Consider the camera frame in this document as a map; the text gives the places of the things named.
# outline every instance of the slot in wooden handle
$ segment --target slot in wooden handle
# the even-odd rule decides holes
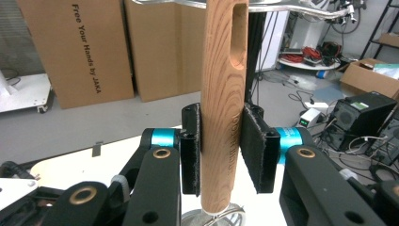
[[[248,0],[208,0],[201,90],[201,204],[211,215],[230,203],[247,67]]]

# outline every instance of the box on table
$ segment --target box on table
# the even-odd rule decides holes
[[[200,91],[205,9],[125,1],[143,102]]]
[[[384,33],[378,40],[380,43],[399,47],[399,34],[398,33]]]
[[[18,0],[62,108],[134,97],[121,0]]]
[[[341,78],[341,86],[344,89],[350,89],[355,94],[377,91],[392,99],[399,100],[399,80],[374,73],[373,69],[366,69],[363,66],[365,64],[374,67],[377,63],[384,62],[372,58],[352,62]]]

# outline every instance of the desk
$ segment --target desk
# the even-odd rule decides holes
[[[86,149],[43,160],[31,169],[31,174],[40,175],[39,186],[58,189],[67,189],[82,181],[98,181],[109,186],[111,178],[120,172],[137,149],[140,139],[132,137],[104,144],[101,155],[97,157],[92,157],[92,150]],[[231,201],[244,206],[247,213],[246,225],[286,225],[279,207],[283,172],[284,166],[278,165],[274,193],[257,195],[244,159],[239,154]],[[200,209],[200,198],[182,195],[182,213],[193,209]]]

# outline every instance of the black electronic device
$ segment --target black electronic device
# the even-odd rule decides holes
[[[341,99],[335,105],[328,122],[331,122],[322,135],[337,151],[349,149],[350,142],[356,137],[376,137],[396,101],[378,92],[366,92],[358,96]]]
[[[379,136],[383,139],[376,140],[367,154],[386,165],[392,165],[399,157],[399,109],[396,109]]]

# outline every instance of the wooden handle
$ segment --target wooden handle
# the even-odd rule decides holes
[[[201,90],[201,204],[211,215],[230,203],[247,67],[248,0],[208,0]]]

